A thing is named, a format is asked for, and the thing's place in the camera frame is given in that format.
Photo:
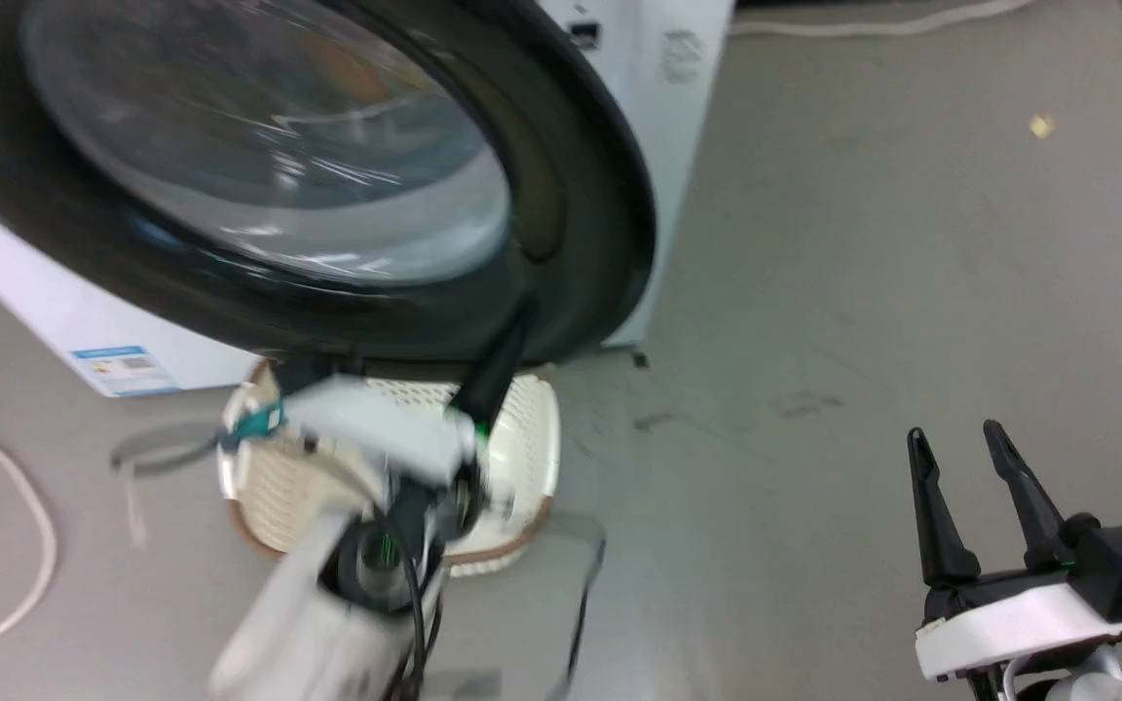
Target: power cord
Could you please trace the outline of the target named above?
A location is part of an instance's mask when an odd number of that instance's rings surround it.
[[[579,616],[573,625],[573,634],[570,636],[570,655],[567,657],[564,672],[560,682],[552,688],[548,701],[562,701],[570,695],[570,688],[573,686],[574,671],[579,668],[579,649],[582,649],[582,631],[587,627],[587,598],[591,594],[591,587],[596,584],[596,579],[600,577],[600,570],[605,566],[605,550],[609,546],[609,536],[605,532],[605,526],[597,522],[594,516],[583,514],[567,514],[553,511],[549,516],[549,526],[543,529],[546,535],[563,535],[573,537],[576,541],[587,542],[594,546],[591,564],[587,568],[587,577],[582,581],[582,596],[579,598]]]
[[[137,479],[167,474],[214,453],[219,426],[206,423],[175,424],[129,436],[111,450],[111,471],[119,471],[128,501],[132,546],[142,550],[150,541]]]
[[[28,513],[33,515],[34,522],[37,523],[37,535],[40,537],[40,564],[37,566],[37,575],[34,578],[33,587],[28,589],[26,598],[0,621],[1,638],[12,627],[17,626],[19,621],[24,620],[24,617],[28,616],[37,607],[40,598],[46,594],[49,582],[55,577],[55,566],[58,562],[58,536],[55,534],[54,520],[49,518],[46,507],[40,501],[40,497],[37,497],[36,489],[28,482],[24,470],[1,449],[0,467],[11,478],[11,482],[17,488],[19,496],[26,502]]]
[[[941,10],[926,15],[922,18],[909,19],[904,22],[846,22],[836,26],[801,26],[801,24],[761,21],[761,19],[744,19],[729,27],[730,39],[741,36],[784,35],[800,36],[806,39],[850,39],[856,36],[916,36],[938,30],[945,26],[969,21],[969,19],[994,18],[997,15],[1014,12],[1033,3],[1033,0],[985,0],[983,3],[962,4],[958,8]]]
[[[427,634],[426,638],[426,655],[427,661],[432,657],[432,649],[435,648],[436,639],[440,639],[440,621],[444,618],[444,594],[438,596],[435,599],[435,612],[432,614],[432,633]]]
[[[384,514],[378,502],[374,498],[370,498],[369,492],[366,496],[370,500],[375,519],[384,524],[387,535],[392,536],[397,550],[401,551],[402,564],[405,564],[402,569],[405,570],[405,587],[410,590],[410,612],[414,618],[414,666],[410,667],[410,684],[402,689],[398,698],[402,701],[417,701],[417,698],[422,697],[423,693],[423,674],[426,668],[426,657],[430,647],[423,625],[423,590],[417,584],[417,556],[411,553],[410,542],[405,541],[405,536],[396,527],[396,522]],[[439,609],[436,609],[436,616],[439,616]]]

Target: floor stain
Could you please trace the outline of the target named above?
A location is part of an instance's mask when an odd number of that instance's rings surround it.
[[[891,148],[907,141],[912,136],[912,129],[904,126],[884,126],[884,128],[865,129],[859,133],[829,133],[825,146],[833,154],[852,154],[861,148]]]
[[[824,358],[831,360],[834,365],[837,365],[838,367],[845,369],[846,371],[854,373],[855,377],[859,377],[864,380],[867,380],[868,382],[872,382],[872,385],[876,385],[877,387],[885,387],[885,389],[894,391],[894,387],[892,387],[885,380],[879,379],[872,376],[872,373],[862,371],[858,367],[856,367],[856,365],[847,362],[847,360],[842,356],[838,356],[836,351],[829,350],[828,347],[817,343],[816,341],[813,341],[813,339],[802,338],[802,344],[810,348],[812,351],[816,352],[816,354],[822,356]],[[842,407],[842,399],[838,399],[838,407]]]
[[[672,422],[673,414],[661,412],[659,414],[646,414],[645,417],[635,418],[635,431],[640,433],[652,433],[655,425]]]
[[[799,394],[788,396],[775,404],[783,418],[798,418],[810,417],[825,409],[837,409],[842,407],[843,400],[834,395],[813,395],[811,391],[799,391]]]

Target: washing machine door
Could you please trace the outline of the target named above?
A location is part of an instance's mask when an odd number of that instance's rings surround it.
[[[0,0],[0,219],[254,351],[531,363],[645,287],[654,209],[601,81],[530,0]]]

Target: black cable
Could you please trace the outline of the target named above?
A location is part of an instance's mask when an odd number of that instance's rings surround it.
[[[414,701],[423,691],[423,668],[426,666],[426,635],[423,634],[423,591],[417,584],[417,559],[411,553],[408,543],[402,536],[396,522],[384,514],[384,510],[370,500],[375,519],[383,522],[387,535],[396,542],[396,548],[402,553],[402,564],[405,568],[405,587],[410,590],[410,612],[414,616],[414,667],[410,670],[410,686],[402,689],[399,698]]]
[[[564,523],[570,522],[570,528],[564,529]],[[588,534],[579,533],[576,525],[580,522],[587,522],[589,532]],[[550,516],[550,527],[543,529],[543,533],[555,533],[558,535],[569,535],[572,537],[579,537],[581,541],[588,541],[594,543],[596,546],[595,553],[591,557],[591,564],[587,568],[587,577],[582,582],[582,598],[579,599],[579,616],[578,621],[574,621],[573,634],[570,636],[570,657],[565,663],[564,673],[561,674],[560,682],[557,686],[552,688],[552,692],[549,693],[549,701],[562,701],[565,697],[570,695],[570,688],[573,685],[574,670],[579,668],[579,649],[582,648],[582,631],[583,627],[587,627],[587,598],[591,593],[591,585],[596,584],[596,578],[600,577],[600,569],[605,566],[605,550],[609,546],[609,537],[605,534],[605,527],[600,525],[600,522],[591,518],[591,516],[579,516],[570,514],[561,514],[553,511]]]
[[[120,471],[126,462],[132,462],[137,478],[169,473],[214,453],[218,434],[219,426],[206,423],[166,425],[138,433],[111,450],[111,470]]]
[[[435,648],[435,642],[440,638],[440,618],[442,617],[444,617],[444,599],[442,596],[436,596],[435,612],[432,614],[432,635],[426,639],[426,653],[423,661],[430,661],[432,657],[432,649]]]

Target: white cable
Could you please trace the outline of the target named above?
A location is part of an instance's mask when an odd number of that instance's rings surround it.
[[[1015,675],[1029,664],[1029,655],[1015,657],[1002,670],[1002,701],[1015,701]]]
[[[58,537],[55,534],[55,523],[49,518],[49,514],[46,513],[46,507],[40,501],[40,498],[37,497],[36,489],[28,483],[28,478],[24,474],[24,470],[19,469],[17,462],[4,453],[3,450],[0,450],[0,467],[11,478],[11,482],[18,489],[19,496],[24,499],[26,506],[28,506],[28,511],[33,514],[33,518],[37,522],[37,534],[40,536],[40,564],[37,566],[37,577],[33,581],[33,589],[28,590],[28,594],[19,602],[19,606],[0,622],[0,636],[3,636],[4,633],[8,633],[8,630],[11,630],[15,625],[21,621],[24,617],[28,616],[28,612],[33,611],[37,601],[40,601],[40,598],[46,593],[49,581],[55,577],[55,564],[58,562]]]
[[[782,34],[787,36],[802,36],[807,37],[807,39],[846,39],[846,37],[853,36],[913,36],[926,34],[926,31],[934,31],[935,28],[969,21],[969,19],[993,18],[997,17],[997,15],[1014,12],[1029,3],[1033,3],[1033,0],[985,0],[983,3],[963,4],[960,8],[932,12],[922,18],[908,19],[904,22],[849,22],[838,24],[837,26],[799,26],[799,24],[747,19],[747,21],[734,22],[729,27],[729,36]]]
[[[132,546],[146,550],[150,544],[150,529],[146,526],[146,513],[141,510],[141,494],[137,491],[137,463],[126,461],[120,467],[120,483],[123,485],[123,497],[129,502],[129,536]]]

